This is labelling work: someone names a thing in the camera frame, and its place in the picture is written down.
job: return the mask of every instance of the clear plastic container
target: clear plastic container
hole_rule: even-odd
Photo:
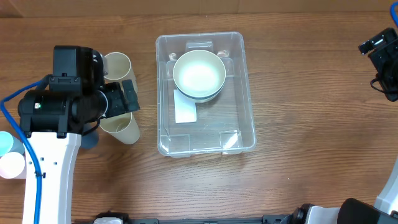
[[[196,122],[176,123],[174,65],[184,53],[199,49],[209,50],[223,61],[225,84],[216,98],[196,104]],[[156,40],[156,61],[157,145],[162,155],[238,154],[255,148],[246,54],[240,33],[162,35]]]

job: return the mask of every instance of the tabletop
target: tabletop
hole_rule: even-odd
[[[303,203],[373,204],[398,149],[398,105],[374,91],[358,45],[387,12],[0,19],[0,98],[52,72],[54,45],[130,57],[141,138],[123,145],[99,130],[81,149],[72,218],[231,218],[292,213]],[[155,41],[163,34],[238,31],[248,63],[257,147],[238,155],[164,157],[157,150]],[[22,96],[7,103],[17,118]],[[0,115],[0,130],[15,132]],[[0,179],[0,223],[21,223],[24,180]]]

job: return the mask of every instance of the plastic cup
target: plastic cup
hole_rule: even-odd
[[[139,139],[139,128],[132,113],[102,119],[100,127],[124,144],[134,144]]]
[[[25,147],[23,143],[12,134],[7,131],[0,131],[0,157],[8,152],[18,152],[23,155],[25,153]]]
[[[18,152],[9,152],[0,158],[0,177],[26,179],[25,157]]]
[[[112,52],[105,55],[105,60],[108,68],[108,74],[105,76],[105,79],[109,81],[117,81],[121,86],[123,80],[130,79],[134,86],[134,90],[138,93],[136,76],[132,70],[129,57],[124,53]]]

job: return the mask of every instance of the light blue cup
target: light blue cup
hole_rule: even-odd
[[[0,157],[8,152],[25,153],[25,147],[20,140],[7,131],[0,131]]]

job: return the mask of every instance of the blue cable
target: blue cable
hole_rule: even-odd
[[[25,144],[26,150],[28,151],[30,157],[32,158],[33,165],[35,167],[37,186],[36,186],[36,203],[35,203],[34,224],[39,224],[39,218],[40,218],[40,205],[41,205],[41,201],[42,201],[42,171],[40,169],[39,160],[37,159],[35,151],[33,150],[32,146],[30,145],[29,141],[27,140],[22,129],[15,122],[14,118],[12,118],[11,114],[8,113],[6,107],[4,106],[4,103],[13,99],[15,96],[19,95],[23,91],[37,86],[38,84],[40,84],[40,82],[41,81],[30,84],[30,85],[16,91],[15,93],[5,97],[3,100],[0,101],[0,109],[1,109],[2,113],[4,113],[4,116],[6,117],[8,122],[16,130],[16,132],[19,135],[19,137],[21,138],[22,142]]]
[[[392,3],[392,5],[390,7],[390,14],[391,14],[392,20],[395,22],[396,26],[398,27],[398,17],[396,14],[396,6],[398,6],[398,2]]]

